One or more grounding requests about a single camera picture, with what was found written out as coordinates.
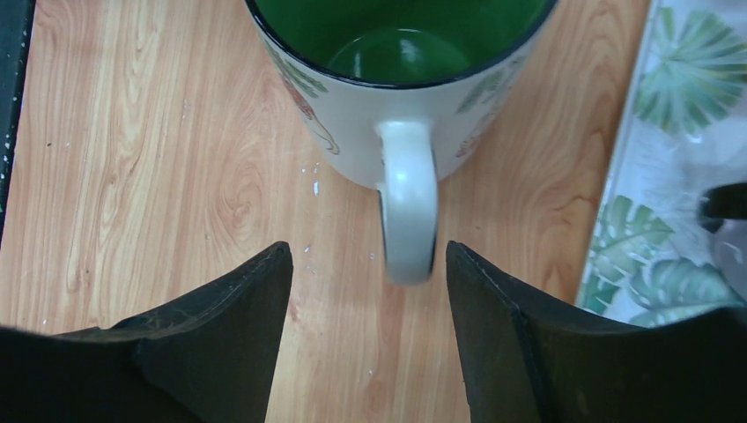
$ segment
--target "wood grain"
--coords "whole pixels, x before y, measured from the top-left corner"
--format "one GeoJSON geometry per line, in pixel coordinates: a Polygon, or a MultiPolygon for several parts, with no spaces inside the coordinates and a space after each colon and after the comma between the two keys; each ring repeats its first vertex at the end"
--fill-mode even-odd
{"type": "Polygon", "coordinates": [[[0,323],[108,327],[285,240],[268,421],[468,421],[445,243],[573,301],[647,7],[560,2],[440,187],[433,281],[404,289],[382,278],[376,194],[322,162],[241,0],[39,0],[0,323]]]}

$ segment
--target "white mug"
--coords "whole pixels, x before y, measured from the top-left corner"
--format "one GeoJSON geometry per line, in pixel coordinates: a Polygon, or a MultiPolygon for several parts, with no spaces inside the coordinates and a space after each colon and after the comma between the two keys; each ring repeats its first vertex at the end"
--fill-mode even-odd
{"type": "MultiPolygon", "coordinates": [[[[310,38],[321,39],[324,35],[299,36],[295,28],[304,23],[305,16],[313,18],[314,13],[303,8],[314,4],[314,0],[246,2],[285,87],[322,148],[326,161],[350,181],[379,191],[389,280],[396,285],[427,281],[433,268],[438,226],[438,181],[452,174],[474,152],[480,135],[506,101],[557,1],[529,1],[534,6],[527,9],[526,27],[517,30],[511,42],[505,48],[496,49],[487,60],[441,78],[405,82],[366,78],[355,69],[355,63],[351,65],[352,70],[344,74],[331,69],[334,66],[329,63],[336,58],[327,64],[311,58],[315,55],[314,49],[325,49],[325,44],[320,41],[316,47],[309,47],[304,43],[311,44],[310,38]],[[287,18],[296,16],[293,13],[299,14],[298,18],[293,18],[298,24],[287,18]]],[[[495,4],[496,10],[523,12],[519,0],[485,0],[483,3],[495,4]]],[[[345,6],[349,3],[340,4],[340,7],[349,7],[345,6]]],[[[444,13],[458,13],[461,7],[459,2],[436,4],[442,5],[444,13]]],[[[389,2],[388,7],[395,6],[389,2]]],[[[361,31],[381,32],[377,28],[366,29],[365,21],[361,21],[361,31]]],[[[443,26],[447,26],[447,19],[444,22],[443,26]]],[[[500,25],[499,17],[494,25],[500,25]]],[[[407,31],[411,30],[395,30],[397,36],[421,35],[417,31],[407,31]]],[[[351,43],[340,44],[336,48],[346,48],[351,43]]],[[[400,44],[402,55],[409,54],[411,46],[405,41],[400,44]]],[[[353,61],[359,60],[358,56],[351,57],[353,61]]],[[[373,66],[380,70],[385,65],[375,63],[373,66]]]]}

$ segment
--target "white tray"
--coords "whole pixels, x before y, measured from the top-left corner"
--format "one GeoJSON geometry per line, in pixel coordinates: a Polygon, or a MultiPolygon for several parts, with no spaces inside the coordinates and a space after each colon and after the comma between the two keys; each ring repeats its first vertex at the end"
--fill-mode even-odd
{"type": "Polygon", "coordinates": [[[653,327],[743,305],[696,221],[747,181],[747,2],[653,0],[576,305],[653,327]]]}

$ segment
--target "mug rim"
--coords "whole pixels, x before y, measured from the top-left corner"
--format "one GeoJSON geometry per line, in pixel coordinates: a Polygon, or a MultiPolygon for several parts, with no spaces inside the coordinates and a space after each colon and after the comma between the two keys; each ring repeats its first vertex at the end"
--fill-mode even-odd
{"type": "Polygon", "coordinates": [[[296,51],[293,47],[291,47],[290,44],[285,42],[278,33],[275,32],[272,26],[270,26],[270,23],[265,20],[264,16],[262,15],[262,12],[259,10],[259,6],[257,5],[256,0],[244,0],[244,1],[247,4],[247,7],[249,8],[249,12],[251,13],[252,18],[255,20],[256,24],[260,27],[262,32],[264,32],[267,35],[267,37],[273,43],[275,43],[278,47],[280,47],[287,55],[303,63],[303,65],[308,67],[310,70],[320,73],[324,75],[325,77],[332,78],[340,82],[345,82],[347,84],[364,86],[367,88],[379,88],[379,89],[387,89],[387,90],[414,90],[414,89],[420,89],[420,88],[431,88],[434,86],[446,85],[446,84],[451,84],[453,82],[461,81],[473,75],[477,75],[478,73],[482,71],[489,70],[491,67],[506,60],[510,55],[515,53],[516,50],[521,48],[521,46],[526,44],[527,41],[529,41],[533,36],[535,36],[535,34],[539,31],[542,25],[544,25],[544,23],[547,21],[548,17],[550,17],[550,14],[555,9],[555,6],[558,3],[558,0],[545,0],[545,4],[543,6],[542,11],[540,12],[539,16],[537,16],[537,18],[534,21],[532,21],[527,31],[525,31],[519,37],[517,37],[509,48],[506,48],[505,50],[500,52],[500,54],[493,57],[493,59],[486,60],[475,66],[470,66],[469,68],[462,70],[456,73],[455,75],[452,75],[446,78],[427,79],[427,80],[420,81],[420,82],[406,82],[406,83],[401,83],[401,84],[395,84],[395,83],[375,82],[375,81],[370,81],[370,80],[363,79],[363,78],[345,76],[341,73],[328,69],[325,66],[321,66],[319,64],[316,64],[308,60],[307,57],[303,56],[301,53],[296,51]]]}

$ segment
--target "white handle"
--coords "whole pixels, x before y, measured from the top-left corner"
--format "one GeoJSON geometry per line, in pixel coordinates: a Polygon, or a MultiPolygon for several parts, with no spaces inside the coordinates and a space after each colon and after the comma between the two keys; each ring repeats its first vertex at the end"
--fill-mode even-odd
{"type": "Polygon", "coordinates": [[[395,285],[431,277],[439,220],[439,191],[427,122],[378,126],[384,183],[378,185],[384,259],[395,285]]]}

